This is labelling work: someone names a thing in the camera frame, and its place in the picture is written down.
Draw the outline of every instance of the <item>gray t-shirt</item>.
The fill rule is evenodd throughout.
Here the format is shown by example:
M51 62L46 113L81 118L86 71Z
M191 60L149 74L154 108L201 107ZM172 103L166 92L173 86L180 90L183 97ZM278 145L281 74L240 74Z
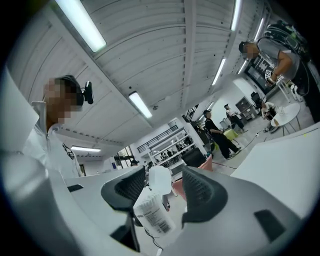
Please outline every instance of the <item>gray t-shirt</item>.
M257 41L257 46L263 54L266 54L271 59L274 67L278 66L279 52L281 51L287 54L291 58L293 65L286 73L283 73L282 75L284 78L289 80L295 78L300 64L300 57L297 54L284 47L283 45L267 38L259 39Z

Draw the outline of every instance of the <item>yellow object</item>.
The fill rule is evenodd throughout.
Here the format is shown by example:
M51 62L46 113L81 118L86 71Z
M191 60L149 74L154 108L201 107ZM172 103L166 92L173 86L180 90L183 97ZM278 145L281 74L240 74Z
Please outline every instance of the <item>yellow object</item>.
M230 141L232 141L234 138L238 137L239 135L233 130L227 130L224 133L224 136L226 136Z

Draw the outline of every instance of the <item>ceiling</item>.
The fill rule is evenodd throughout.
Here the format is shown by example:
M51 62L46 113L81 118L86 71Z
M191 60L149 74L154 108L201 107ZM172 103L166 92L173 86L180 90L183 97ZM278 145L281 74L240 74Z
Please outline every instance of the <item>ceiling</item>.
M230 30L234 0L83 0L107 46L93 53L57 6L26 26L7 65L29 101L40 101L51 77L91 81L94 104L84 104L63 126L68 145L100 147L111 156L203 101L222 86L211 83L242 64L238 45L252 38L263 0L243 1L239 26ZM137 91L150 109L144 118L128 100Z

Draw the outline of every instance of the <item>ceiling light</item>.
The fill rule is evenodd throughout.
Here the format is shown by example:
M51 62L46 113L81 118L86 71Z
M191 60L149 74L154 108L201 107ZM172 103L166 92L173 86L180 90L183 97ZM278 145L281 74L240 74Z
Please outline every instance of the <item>ceiling light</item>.
M106 46L106 41L80 0L55 1L94 53Z
M235 6L234 6L234 14L232 19L232 25L231 30L235 31L238 21L239 21L239 14L240 14L240 7L241 7L241 0L235 0Z
M264 18L262 18L261 21L260 21L260 25L259 25L258 31L257 31L256 34L255 34L254 41L257 40L257 38L258 38L258 36L259 36L259 33L260 33L260 30L261 30L261 28L262 28L262 24L263 24L263 23L264 23Z
M244 63L242 64L242 66L241 66L241 68L240 68L240 70L239 70L238 74L240 74L240 73L241 73L241 71L244 69L244 67L245 67L246 63L247 63L247 61L245 60L245 61L244 61Z
M212 84L211 84L212 86L214 86L214 85L216 84L216 82L217 82L217 80L218 80L218 78L219 78L219 75L220 75L220 73L221 73L221 71L222 71L222 68L224 67L225 62L226 62L226 58L223 58L223 59L221 60L219 69L218 69L217 73L215 74L214 80L213 80L213 82L212 82Z
M209 106L206 110L209 110L209 109L211 108L211 106L212 106L213 103L214 103L214 102L212 101L211 104L210 104L210 106Z
M72 146L71 150L87 151L87 152L100 152L100 148L90 148L90 147L81 147L81 146Z
M144 114L146 118L152 117L149 109L147 108L146 104L140 98L139 94L134 91L133 93L129 94L129 99L136 105L136 107Z

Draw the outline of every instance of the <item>shelving unit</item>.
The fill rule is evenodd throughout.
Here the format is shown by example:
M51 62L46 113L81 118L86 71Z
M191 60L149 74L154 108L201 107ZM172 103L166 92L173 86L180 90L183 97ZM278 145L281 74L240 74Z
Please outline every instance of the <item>shelving unit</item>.
M177 151L178 148L175 145L180 144L186 138L190 138L192 144L185 146L182 150L176 152L172 156L170 156L162 161L159 161L160 158L158 158L157 156L160 156L161 153L166 153L168 150L170 151L171 148L173 149L173 151ZM169 135L160 144L150 146L148 148L148 150L149 150L148 154L149 154L151 161L153 162L153 164L155 166L160 166L165 163L168 163L168 165L171 164L170 166L168 166L168 168L170 170L172 170L180 165L185 165L185 162L181 158L177 159L177 162L174 162L174 163L172 163L172 159L180 156L181 153L189 150L191 147L194 147L194 146L195 146L195 143L192 141L191 136L184 129L181 129L178 133Z

